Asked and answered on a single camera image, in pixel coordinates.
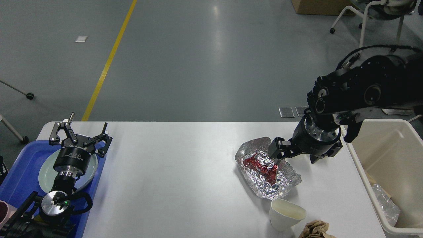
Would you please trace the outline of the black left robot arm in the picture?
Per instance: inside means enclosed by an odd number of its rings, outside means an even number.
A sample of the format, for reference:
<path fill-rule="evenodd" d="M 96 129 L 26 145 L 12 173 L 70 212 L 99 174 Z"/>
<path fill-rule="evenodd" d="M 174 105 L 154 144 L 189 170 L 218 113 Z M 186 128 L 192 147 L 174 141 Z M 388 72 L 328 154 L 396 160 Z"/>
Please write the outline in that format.
<path fill-rule="evenodd" d="M 2 238 L 80 238 L 112 137 L 77 134 L 71 119 L 55 122 L 48 140 L 26 145 L 1 185 Z"/>

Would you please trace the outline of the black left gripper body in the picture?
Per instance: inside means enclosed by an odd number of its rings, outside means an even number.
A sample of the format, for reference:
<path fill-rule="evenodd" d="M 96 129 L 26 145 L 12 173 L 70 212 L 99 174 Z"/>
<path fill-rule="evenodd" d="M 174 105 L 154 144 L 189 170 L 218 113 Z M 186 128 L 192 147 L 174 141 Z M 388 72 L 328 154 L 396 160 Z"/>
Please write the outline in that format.
<path fill-rule="evenodd" d="M 53 169 L 60 175 L 81 177 L 89 173 L 92 176 L 98 165 L 96 144 L 91 137 L 66 138 L 53 164 Z"/>

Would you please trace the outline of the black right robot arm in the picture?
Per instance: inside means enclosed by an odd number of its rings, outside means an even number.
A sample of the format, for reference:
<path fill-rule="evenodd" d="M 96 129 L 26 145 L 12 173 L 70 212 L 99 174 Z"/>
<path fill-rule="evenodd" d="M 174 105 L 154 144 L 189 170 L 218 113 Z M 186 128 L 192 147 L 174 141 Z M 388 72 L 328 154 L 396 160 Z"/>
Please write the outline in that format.
<path fill-rule="evenodd" d="M 422 50 L 402 45 L 373 45 L 373 48 L 412 50 L 406 57 L 376 55 L 353 67 L 360 47 L 342 59 L 334 72 L 320 76 L 307 94 L 304 111 L 289 140 L 276 137 L 268 147 L 275 164 L 286 158 L 310 155 L 311 163 L 333 157 L 343 147 L 341 126 L 347 126 L 346 143 L 358 136 L 365 119 L 375 109 L 412 110 L 422 114 Z"/>

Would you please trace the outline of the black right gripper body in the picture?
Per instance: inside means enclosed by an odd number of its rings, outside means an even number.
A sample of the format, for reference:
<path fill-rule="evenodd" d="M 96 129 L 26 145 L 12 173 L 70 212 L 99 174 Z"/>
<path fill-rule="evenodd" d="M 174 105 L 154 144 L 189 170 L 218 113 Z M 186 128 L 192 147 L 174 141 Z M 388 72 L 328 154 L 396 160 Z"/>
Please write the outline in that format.
<path fill-rule="evenodd" d="M 268 157 L 279 164 L 286 158 L 309 155 L 312 164 L 324 157 L 334 157 L 343 148 L 340 128 L 325 131 L 319 128 L 309 114 L 304 114 L 292 138 L 276 137 L 268 146 Z"/>

